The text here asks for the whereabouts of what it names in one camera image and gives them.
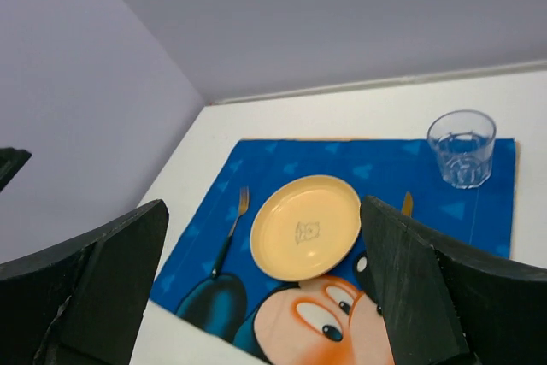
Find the yellow plastic plate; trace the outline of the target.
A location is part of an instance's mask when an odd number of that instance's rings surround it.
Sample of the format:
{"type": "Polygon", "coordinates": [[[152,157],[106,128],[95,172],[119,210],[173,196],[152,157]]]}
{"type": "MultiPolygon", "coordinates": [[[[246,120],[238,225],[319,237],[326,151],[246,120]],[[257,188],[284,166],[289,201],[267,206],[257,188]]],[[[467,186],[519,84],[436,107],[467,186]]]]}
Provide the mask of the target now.
{"type": "Polygon", "coordinates": [[[256,266],[281,281],[327,273],[355,244],[360,204],[354,188],[331,175],[310,175],[283,185],[252,223],[250,253],[256,266]]]}

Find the clear plastic drinking glass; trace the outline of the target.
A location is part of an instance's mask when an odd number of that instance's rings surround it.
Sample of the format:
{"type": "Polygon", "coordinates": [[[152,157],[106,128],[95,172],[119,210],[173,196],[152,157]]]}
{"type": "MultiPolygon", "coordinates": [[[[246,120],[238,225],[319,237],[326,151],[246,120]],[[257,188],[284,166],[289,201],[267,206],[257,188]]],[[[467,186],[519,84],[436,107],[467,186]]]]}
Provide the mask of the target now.
{"type": "Polygon", "coordinates": [[[456,189],[473,189],[491,176],[497,125],[474,109],[451,111],[428,128],[431,147],[442,179],[456,189]]]}

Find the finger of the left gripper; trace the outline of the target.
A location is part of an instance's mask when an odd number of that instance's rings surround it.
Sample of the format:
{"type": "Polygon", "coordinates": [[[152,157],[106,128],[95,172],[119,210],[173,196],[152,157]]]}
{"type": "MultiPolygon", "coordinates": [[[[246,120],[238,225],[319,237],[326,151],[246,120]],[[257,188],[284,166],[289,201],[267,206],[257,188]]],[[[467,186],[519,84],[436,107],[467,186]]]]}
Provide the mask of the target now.
{"type": "Polygon", "coordinates": [[[31,156],[32,154],[27,150],[18,150],[13,147],[0,149],[0,191],[15,177],[31,156]]]}

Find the gold fork black handle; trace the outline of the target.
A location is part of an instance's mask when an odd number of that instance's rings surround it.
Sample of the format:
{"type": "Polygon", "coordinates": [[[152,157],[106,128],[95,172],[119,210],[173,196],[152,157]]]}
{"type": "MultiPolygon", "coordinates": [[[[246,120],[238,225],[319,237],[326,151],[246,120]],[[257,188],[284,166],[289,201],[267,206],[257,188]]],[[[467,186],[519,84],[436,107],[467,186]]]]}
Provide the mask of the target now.
{"type": "Polygon", "coordinates": [[[211,273],[210,273],[210,277],[212,279],[216,279],[219,276],[220,271],[222,269],[222,266],[224,264],[224,261],[226,260],[226,255],[227,255],[228,250],[230,248],[230,244],[232,242],[232,237],[233,237],[235,229],[238,225],[238,221],[247,212],[247,210],[249,208],[249,205],[250,205],[250,189],[249,189],[248,186],[244,186],[240,189],[239,200],[238,200],[238,209],[237,209],[237,214],[236,214],[235,220],[232,224],[232,227],[231,227],[229,233],[226,236],[225,241],[223,242],[223,244],[221,246],[221,249],[220,249],[220,251],[219,251],[219,253],[218,253],[218,255],[215,259],[215,263],[212,267],[212,270],[211,270],[211,273]]]}

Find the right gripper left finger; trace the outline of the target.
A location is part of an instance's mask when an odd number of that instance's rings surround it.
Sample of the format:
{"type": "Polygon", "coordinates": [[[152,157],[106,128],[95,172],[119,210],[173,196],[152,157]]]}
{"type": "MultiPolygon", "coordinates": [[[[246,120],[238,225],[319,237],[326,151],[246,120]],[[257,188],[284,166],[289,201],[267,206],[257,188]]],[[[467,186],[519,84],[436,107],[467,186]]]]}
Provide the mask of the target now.
{"type": "Polygon", "coordinates": [[[3,364],[128,364],[168,228],[151,201],[1,266],[3,364]]]}

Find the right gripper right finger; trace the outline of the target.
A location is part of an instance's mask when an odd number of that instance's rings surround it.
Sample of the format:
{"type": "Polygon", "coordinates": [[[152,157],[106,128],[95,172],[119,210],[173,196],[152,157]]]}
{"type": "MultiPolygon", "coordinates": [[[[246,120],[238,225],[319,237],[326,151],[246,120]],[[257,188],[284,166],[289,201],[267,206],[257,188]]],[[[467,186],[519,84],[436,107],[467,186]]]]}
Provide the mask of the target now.
{"type": "Polygon", "coordinates": [[[544,364],[546,271],[361,205],[368,267],[397,364],[544,364]]]}

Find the gold knife black handle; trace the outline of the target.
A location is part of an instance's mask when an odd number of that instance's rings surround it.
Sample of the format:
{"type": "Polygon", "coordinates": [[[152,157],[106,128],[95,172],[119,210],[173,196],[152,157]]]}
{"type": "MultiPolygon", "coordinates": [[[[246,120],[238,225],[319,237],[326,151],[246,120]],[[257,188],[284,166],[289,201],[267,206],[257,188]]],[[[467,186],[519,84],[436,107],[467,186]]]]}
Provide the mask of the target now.
{"type": "Polygon", "coordinates": [[[402,213],[408,217],[411,217],[414,209],[414,199],[409,191],[405,193],[403,200],[402,213]]]}

